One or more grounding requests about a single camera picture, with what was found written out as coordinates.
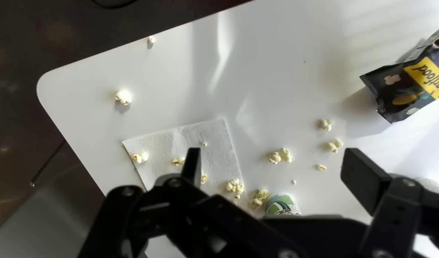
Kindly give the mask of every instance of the small green object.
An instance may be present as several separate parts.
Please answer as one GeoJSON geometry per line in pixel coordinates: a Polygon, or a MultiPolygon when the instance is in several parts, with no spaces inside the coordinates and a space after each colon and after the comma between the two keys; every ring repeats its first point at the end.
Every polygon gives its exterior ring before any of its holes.
{"type": "Polygon", "coordinates": [[[267,215],[294,215],[294,202],[288,195],[274,195],[266,203],[267,215]]]}

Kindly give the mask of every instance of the white tabletop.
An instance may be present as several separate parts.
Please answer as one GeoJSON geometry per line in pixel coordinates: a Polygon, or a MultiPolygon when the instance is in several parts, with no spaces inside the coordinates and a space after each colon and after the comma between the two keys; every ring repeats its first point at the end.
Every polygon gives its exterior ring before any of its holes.
{"type": "Polygon", "coordinates": [[[389,172],[439,180],[439,100],[390,126],[359,78],[438,28],[439,0],[257,0],[156,34],[152,48],[139,40],[52,70],[37,94],[105,193],[141,183],[122,140],[221,116],[247,189],[362,219],[340,182],[343,154],[320,144],[339,137],[389,172]],[[126,111],[113,101],[122,87],[135,97],[126,111]],[[316,129],[321,117],[333,131],[316,129]],[[291,164],[263,159],[281,146],[291,164]]]}

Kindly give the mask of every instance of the popcorn piece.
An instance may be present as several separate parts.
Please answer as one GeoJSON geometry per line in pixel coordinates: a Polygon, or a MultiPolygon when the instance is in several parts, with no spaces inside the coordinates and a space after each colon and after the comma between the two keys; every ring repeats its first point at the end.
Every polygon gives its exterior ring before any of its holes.
{"type": "Polygon", "coordinates": [[[270,160],[271,163],[277,164],[277,163],[281,162],[281,156],[280,156],[278,152],[271,152],[271,153],[268,154],[268,160],[270,160]]]}
{"type": "Polygon", "coordinates": [[[320,172],[324,172],[324,170],[327,170],[329,167],[327,167],[326,164],[319,163],[319,164],[316,164],[316,169],[320,170],[320,172]]]}
{"type": "Polygon", "coordinates": [[[329,150],[329,152],[337,153],[337,150],[339,150],[342,146],[344,146],[344,143],[343,143],[342,140],[336,139],[336,140],[332,140],[332,142],[326,143],[324,147],[326,147],[326,150],[329,150]]]}
{"type": "Polygon", "coordinates": [[[332,121],[332,120],[321,119],[321,120],[319,121],[319,127],[320,127],[321,130],[332,131],[332,130],[333,130],[333,121],[332,121]]]}
{"type": "Polygon", "coordinates": [[[148,48],[152,48],[154,44],[156,43],[156,37],[155,37],[155,35],[149,35],[149,37],[146,38],[146,43],[148,43],[148,48]]]}
{"type": "Polygon", "coordinates": [[[207,174],[207,173],[202,173],[202,174],[201,174],[201,183],[207,183],[207,180],[208,180],[208,174],[207,174]]]}
{"type": "Polygon", "coordinates": [[[326,143],[326,150],[336,153],[337,152],[337,144],[334,142],[326,143]]]}
{"type": "Polygon", "coordinates": [[[250,202],[251,207],[260,207],[266,203],[266,200],[270,197],[270,192],[266,189],[258,189],[254,197],[250,202]]]}
{"type": "Polygon", "coordinates": [[[144,163],[144,162],[148,162],[149,159],[149,153],[148,152],[141,152],[141,153],[134,153],[132,154],[132,160],[135,163],[144,163]]]}
{"type": "Polygon", "coordinates": [[[115,100],[121,103],[122,106],[129,106],[134,100],[134,96],[129,90],[123,88],[116,93],[115,100]]]}
{"type": "Polygon", "coordinates": [[[234,195],[241,195],[245,192],[245,186],[238,179],[234,179],[234,180],[227,182],[225,190],[234,195]]]}
{"type": "Polygon", "coordinates": [[[291,154],[291,152],[288,150],[288,149],[281,149],[280,150],[280,156],[281,156],[281,159],[284,160],[284,162],[288,162],[288,163],[291,163],[293,162],[293,154],[291,154]]]}
{"type": "Polygon", "coordinates": [[[172,160],[174,166],[182,166],[185,163],[185,157],[177,157],[172,160]]]}

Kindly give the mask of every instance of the yellow object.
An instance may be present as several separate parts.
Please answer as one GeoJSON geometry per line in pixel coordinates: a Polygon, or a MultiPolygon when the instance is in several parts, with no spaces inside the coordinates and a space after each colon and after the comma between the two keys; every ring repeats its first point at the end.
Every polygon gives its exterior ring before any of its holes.
{"type": "Polygon", "coordinates": [[[207,174],[207,173],[202,173],[202,174],[201,174],[201,183],[207,183],[207,180],[208,180],[208,174],[207,174]]]}
{"type": "Polygon", "coordinates": [[[182,166],[185,163],[185,159],[184,157],[179,157],[179,159],[174,159],[172,160],[172,164],[174,166],[182,166]]]}
{"type": "Polygon", "coordinates": [[[324,172],[324,170],[327,170],[329,167],[327,167],[326,164],[319,163],[319,164],[316,164],[316,169],[320,170],[320,172],[324,172]]]}
{"type": "Polygon", "coordinates": [[[277,164],[277,163],[281,162],[281,156],[280,156],[278,152],[271,152],[271,153],[268,154],[268,160],[270,160],[271,163],[277,164]]]}
{"type": "Polygon", "coordinates": [[[332,121],[332,120],[321,119],[321,120],[319,121],[319,127],[320,127],[321,130],[330,131],[330,130],[333,129],[333,121],[332,121]]]}
{"type": "Polygon", "coordinates": [[[141,153],[134,153],[132,154],[132,160],[135,163],[144,163],[149,159],[149,153],[148,152],[141,152],[141,153]]]}
{"type": "Polygon", "coordinates": [[[266,189],[258,189],[257,192],[255,192],[255,195],[253,196],[253,199],[251,199],[251,202],[250,202],[250,206],[251,207],[260,207],[260,206],[263,206],[266,202],[267,202],[267,199],[271,196],[271,193],[268,192],[268,190],[266,190],[266,189]]]}
{"type": "Polygon", "coordinates": [[[326,143],[326,149],[329,150],[329,152],[337,152],[337,144],[334,143],[334,142],[329,142],[329,143],[326,143]]]}
{"type": "Polygon", "coordinates": [[[393,103],[395,106],[405,106],[405,104],[410,104],[410,103],[416,101],[418,99],[419,99],[419,96],[415,94],[415,93],[410,93],[410,94],[400,94],[400,96],[396,96],[396,97],[392,100],[392,103],[393,103]]]}
{"type": "Polygon", "coordinates": [[[225,190],[231,192],[234,195],[241,195],[241,193],[244,193],[245,186],[238,179],[234,179],[234,180],[227,182],[225,190]]]}
{"type": "Polygon", "coordinates": [[[284,162],[288,162],[288,163],[293,162],[293,156],[291,156],[291,153],[290,153],[288,149],[281,149],[281,150],[280,150],[280,156],[281,156],[281,159],[283,159],[284,162]]]}
{"type": "Polygon", "coordinates": [[[339,139],[333,140],[333,143],[334,143],[337,147],[344,146],[344,143],[343,143],[342,140],[339,140],[339,139]]]}
{"type": "Polygon", "coordinates": [[[429,57],[405,67],[405,71],[433,99],[439,99],[439,67],[429,57]]]}
{"type": "Polygon", "coordinates": [[[280,150],[270,152],[268,153],[268,160],[274,164],[280,163],[281,160],[291,163],[293,162],[293,154],[288,149],[281,147],[280,150]]]}

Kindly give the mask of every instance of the floor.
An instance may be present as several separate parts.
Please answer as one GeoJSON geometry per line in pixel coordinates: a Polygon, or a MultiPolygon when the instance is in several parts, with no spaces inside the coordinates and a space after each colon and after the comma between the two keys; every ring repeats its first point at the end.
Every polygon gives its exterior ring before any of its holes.
{"type": "MultiPolygon", "coordinates": [[[[63,142],[36,97],[45,71],[245,1],[136,0],[122,8],[92,0],[0,1],[0,225],[36,192],[30,180],[63,142]]],[[[39,182],[78,163],[65,144],[39,182]]]]}

